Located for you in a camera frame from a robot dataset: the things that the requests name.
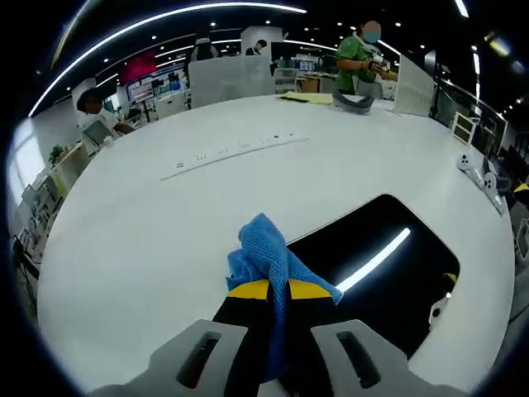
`ceiling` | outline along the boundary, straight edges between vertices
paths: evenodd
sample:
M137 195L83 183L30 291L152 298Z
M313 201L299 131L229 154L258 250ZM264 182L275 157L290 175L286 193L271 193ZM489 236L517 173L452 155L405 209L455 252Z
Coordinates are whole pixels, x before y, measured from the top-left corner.
M15 92L14 116L18 119L27 116L57 75L105 37L162 12L208 2L214 1L70 1L67 5L59 3L60 6L54 6L56 9L52 10L53 12L50 12L48 3L32 3L31 12L24 10L24 4L19 5L21 12L23 11L24 25L32 26L35 35L16 38L12 43L15 47L12 52L16 53L16 58L20 60L16 71L19 84ZM50 90L36 112L41 112L68 95L67 88L74 87L83 79L97 75L97 81L100 83L117 73L121 62L106 71L103 70L138 50L151 45L156 45L159 49L162 42L164 50L160 52L192 45L192 37L172 39L193 34L197 30L213 29L213 41L229 40L239 38L240 31L223 30L245 29L251 25L263 25L265 21L270 20L272 26L281 26L284 31L288 31L290 40L314 39L314 43L334 47L340 42L339 36L351 33L350 26L375 20L382 26L382 40L417 63L423 62L424 55L435 49L438 61L450 69L450 75L446 77L471 93L475 91L476 76L470 47L477 45L481 64L481 99L500 112L507 109L507 120L515 122L520 128L529 128L527 117L524 117L529 103L528 74L512 71L514 60L519 60L529 69L529 43L527 34L523 31L523 12L519 2L504 0L499 7L498 2L489 0L465 0L469 19L460 15L454 0L352 0L330 7L321 1L266 2L300 7L306 9L307 13L253 7L224 7L173 15L145 24L119 36L79 63ZM83 12L77 17L63 45L60 45L60 37L83 5ZM210 27L210 22L217 25ZM401 22L402 25L395 26L395 22ZM484 37L491 31L511 46L510 56L499 56L484 42ZM238 45L231 45L227 50L238 51L240 48ZM383 48L383 52L386 58L397 60L397 56L391 51ZM58 54L58 58L54 62L55 54ZM172 55L157 60L160 63L167 62L169 56ZM115 90L115 82L108 84L110 85L104 84L102 88L109 92ZM516 103L518 98L526 95L524 102ZM513 106L513 110L508 109L509 105Z

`power strip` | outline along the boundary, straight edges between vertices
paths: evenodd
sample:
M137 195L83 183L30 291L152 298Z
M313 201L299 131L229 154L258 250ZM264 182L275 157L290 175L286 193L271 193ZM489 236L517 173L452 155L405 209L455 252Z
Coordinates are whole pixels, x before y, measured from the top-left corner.
M257 138L253 142L239 142L233 147L223 147L215 151L204 152L198 155L194 155L187 160L180 160L176 163L174 173L168 175L161 180L167 180L173 178L176 175L183 174L190 170L194 170L198 167L215 163L217 161L230 159L238 155L244 155L245 153L251 153L252 151L261 151L269 147L286 145L291 142L305 141L308 137L298 132L290 132L285 135L273 134L269 136L262 136Z

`green shirt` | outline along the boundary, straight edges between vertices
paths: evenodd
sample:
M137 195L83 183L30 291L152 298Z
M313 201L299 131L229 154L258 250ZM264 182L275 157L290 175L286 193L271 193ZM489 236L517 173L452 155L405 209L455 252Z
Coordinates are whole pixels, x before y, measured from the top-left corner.
M338 47L336 60L369 60L370 56L365 52L362 42L356 36L346 37ZM339 90L347 93L355 92L353 76L358 77L366 83L373 83L375 73L368 70L343 70L340 69L336 77L336 86Z

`round white table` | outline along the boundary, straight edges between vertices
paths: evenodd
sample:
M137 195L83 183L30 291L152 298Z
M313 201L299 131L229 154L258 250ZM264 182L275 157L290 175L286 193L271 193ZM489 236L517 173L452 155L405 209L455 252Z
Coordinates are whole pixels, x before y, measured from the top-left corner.
M45 249L38 309L51 351L84 390L125 383L157 347L212 318L226 297L226 255L257 213L289 241L390 193L460 262L452 298L410 369L471 390L508 324L509 215L456 169L466 148L447 128L392 106L375 102L360 116L246 98L168 117L104 148L69 193ZM190 155L292 131L309 139L161 181Z

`blue microfiber towel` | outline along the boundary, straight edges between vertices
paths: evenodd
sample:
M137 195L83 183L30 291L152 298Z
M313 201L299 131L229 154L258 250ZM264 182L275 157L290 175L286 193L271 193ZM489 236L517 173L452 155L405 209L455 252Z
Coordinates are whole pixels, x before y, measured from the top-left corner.
M282 375L286 366L285 288L288 279L307 281L326 289L337 304L342 292L312 273L290 250L283 235L263 213L257 215L239 231L242 249L228 255L231 277L228 289L251 281L268 279L274 290L274 326L269 343L269 358L265 380Z

